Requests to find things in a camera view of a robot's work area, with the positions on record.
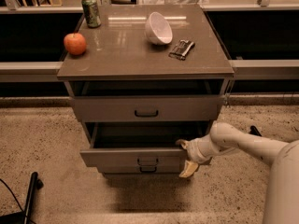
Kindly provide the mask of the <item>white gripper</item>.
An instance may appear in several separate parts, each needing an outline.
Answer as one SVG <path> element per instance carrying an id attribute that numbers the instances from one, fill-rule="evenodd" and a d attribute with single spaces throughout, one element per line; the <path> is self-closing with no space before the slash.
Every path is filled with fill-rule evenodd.
<path id="1" fill-rule="evenodd" d="M 187 150 L 190 161 L 186 160 L 183 171 L 179 174 L 181 178 L 188 178 L 192 176 L 199 167 L 199 164 L 210 160 L 210 157 L 205 156 L 201 148 L 206 144 L 203 138 L 196 138 L 191 141 L 179 139 L 176 141 L 177 146 L 181 146 Z"/>

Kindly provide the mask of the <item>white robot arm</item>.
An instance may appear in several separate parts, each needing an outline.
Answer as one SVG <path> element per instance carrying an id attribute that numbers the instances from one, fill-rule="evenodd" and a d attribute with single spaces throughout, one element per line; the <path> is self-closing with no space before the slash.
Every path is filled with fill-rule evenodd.
<path id="1" fill-rule="evenodd" d="M 240 149 L 270 167 L 263 210 L 263 224 L 299 224 L 299 141 L 290 143 L 243 133 L 215 121 L 207 135 L 176 142 L 188 158 L 180 176 L 193 175 L 211 158 Z"/>

